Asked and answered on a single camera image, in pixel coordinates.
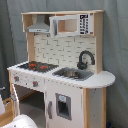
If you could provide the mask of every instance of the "countertop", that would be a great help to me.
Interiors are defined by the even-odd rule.
[[[20,66],[24,63],[20,63],[18,65],[9,67],[8,70],[15,70],[15,71],[20,71],[24,73],[29,73],[32,75],[41,76],[44,79],[51,79],[54,81],[65,82],[67,84],[70,84],[76,87],[82,87],[82,88],[103,88],[103,87],[110,86],[115,82],[115,76],[108,71],[101,71],[99,74],[93,74],[91,77],[89,77],[84,81],[78,81],[78,80],[73,80],[73,79],[68,79],[68,78],[58,77],[53,75],[55,71],[61,68],[64,68],[66,66],[59,66],[51,71],[48,71],[47,73],[39,73],[39,72],[30,71],[30,70],[24,70],[21,68],[16,68],[17,66]]]

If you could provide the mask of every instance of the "sink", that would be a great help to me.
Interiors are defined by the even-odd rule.
[[[68,68],[68,67],[62,68],[62,69],[53,73],[53,75],[58,76],[58,77],[63,77],[63,78],[67,78],[67,79],[74,79],[74,80],[78,80],[78,81],[86,80],[90,76],[92,76],[93,74],[94,73],[91,71]]]

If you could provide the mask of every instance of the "knob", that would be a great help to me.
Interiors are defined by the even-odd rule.
[[[18,76],[15,76],[14,79],[15,79],[15,82],[19,81],[19,77]]]
[[[38,87],[38,82],[37,81],[33,81],[33,87]]]

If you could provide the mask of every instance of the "faucet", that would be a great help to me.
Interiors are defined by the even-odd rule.
[[[88,55],[91,57],[91,60],[92,60],[92,63],[91,63],[91,64],[92,64],[92,65],[95,64],[95,59],[94,59],[94,56],[92,55],[92,53],[85,50],[85,51],[82,51],[82,52],[80,53],[79,62],[78,62],[78,64],[77,64],[78,69],[83,70],[83,69],[86,69],[86,68],[87,68],[87,62],[86,62],[86,63],[83,63],[83,62],[82,62],[82,56],[83,56],[85,53],[88,54]]]

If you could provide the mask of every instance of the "cabinet handle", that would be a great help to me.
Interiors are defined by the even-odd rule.
[[[57,20],[53,20],[54,24],[54,35],[57,35]]]
[[[10,97],[11,97],[11,99],[12,99],[13,101],[16,101],[16,96],[15,96],[15,93],[14,93],[14,92],[10,95]]]
[[[48,115],[49,115],[49,119],[52,119],[51,107],[52,107],[52,101],[49,101],[49,104],[48,104]]]

